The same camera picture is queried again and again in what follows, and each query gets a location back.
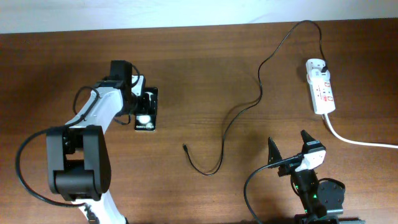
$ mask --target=power strip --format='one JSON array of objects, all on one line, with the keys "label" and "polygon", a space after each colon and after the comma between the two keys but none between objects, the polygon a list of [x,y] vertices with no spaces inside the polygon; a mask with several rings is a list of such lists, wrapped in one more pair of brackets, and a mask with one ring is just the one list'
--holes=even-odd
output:
[{"label": "power strip", "polygon": [[335,98],[333,97],[333,93],[331,91],[330,72],[327,69],[326,62],[322,59],[313,58],[307,60],[305,67],[307,68],[307,81],[308,84],[310,84],[313,110],[316,114],[323,116],[323,119],[328,125],[329,130],[334,136],[336,136],[336,138],[344,142],[362,146],[390,147],[398,149],[398,146],[391,144],[352,141],[337,134],[333,129],[328,116],[328,113],[334,111],[336,106]]},{"label": "power strip", "polygon": [[310,84],[313,110],[316,114],[330,113],[336,109],[335,99],[330,86],[330,72],[322,73],[326,65],[322,59],[310,59],[306,62],[307,81]]}]

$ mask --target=wood surface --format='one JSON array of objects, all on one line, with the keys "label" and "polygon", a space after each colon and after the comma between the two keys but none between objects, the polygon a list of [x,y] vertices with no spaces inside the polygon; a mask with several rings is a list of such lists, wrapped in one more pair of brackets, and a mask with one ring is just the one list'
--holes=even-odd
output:
[{"label": "wood surface", "polygon": [[[83,85],[109,73],[111,60],[128,60],[159,89],[157,129],[138,133],[112,123],[105,139],[111,193],[131,223],[240,223],[252,220],[243,199],[248,175],[267,162],[272,136],[282,157],[298,153],[305,129],[327,148],[318,177],[346,184],[342,217],[398,222],[398,151],[341,142],[312,108],[305,62],[319,58],[318,33],[300,26],[261,70],[264,96],[227,136],[224,164],[212,177],[194,171],[182,149],[211,169],[221,133],[243,104],[258,97],[259,64],[294,23],[166,29],[97,30],[0,35],[0,223],[86,223],[78,209],[30,196],[18,182],[14,158],[30,134],[73,117]],[[398,144],[398,19],[319,22],[329,62],[335,130],[357,141]],[[79,105],[86,99],[82,97]],[[30,186],[47,184],[45,138],[22,155]],[[303,213],[289,178],[258,173],[249,201],[263,220]]]}]

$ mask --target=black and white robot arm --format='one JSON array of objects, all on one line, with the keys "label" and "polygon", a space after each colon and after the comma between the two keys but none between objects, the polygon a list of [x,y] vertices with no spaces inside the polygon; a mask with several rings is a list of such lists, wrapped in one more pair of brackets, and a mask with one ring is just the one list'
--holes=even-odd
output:
[{"label": "black and white robot arm", "polygon": [[[137,75],[132,75],[133,68]],[[134,65],[122,60],[112,61],[108,77],[97,82],[94,87],[82,88],[91,89],[91,95],[74,118],[64,126],[35,133],[22,143],[17,152],[16,172],[25,189],[34,197],[52,205],[79,207],[89,223],[128,223],[127,218],[119,213],[109,192],[111,164],[104,134],[115,116],[125,114],[129,116],[129,121],[130,115],[136,115],[136,130],[155,129],[157,89],[144,87],[145,78]],[[139,116],[147,117],[146,123],[140,123],[137,118]],[[39,195],[22,177],[22,150],[40,134],[47,135],[50,190],[72,204],[55,202]],[[84,159],[68,159],[68,154],[77,151],[83,153]]]}]

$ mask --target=white background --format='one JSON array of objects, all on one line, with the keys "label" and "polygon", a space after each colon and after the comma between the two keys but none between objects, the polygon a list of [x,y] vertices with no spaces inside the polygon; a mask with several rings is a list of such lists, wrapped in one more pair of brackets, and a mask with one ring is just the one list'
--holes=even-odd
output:
[{"label": "white background", "polygon": [[398,17],[398,0],[0,0],[0,33]]}]

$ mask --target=cable tip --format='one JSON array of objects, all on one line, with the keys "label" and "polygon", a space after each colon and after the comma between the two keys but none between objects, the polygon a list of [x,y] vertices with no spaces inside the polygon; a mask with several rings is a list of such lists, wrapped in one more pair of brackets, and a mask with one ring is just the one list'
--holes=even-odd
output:
[{"label": "cable tip", "polygon": [[188,147],[187,147],[187,145],[186,145],[186,144],[182,144],[182,147],[184,148],[184,151],[185,151],[186,153],[188,153]]}]

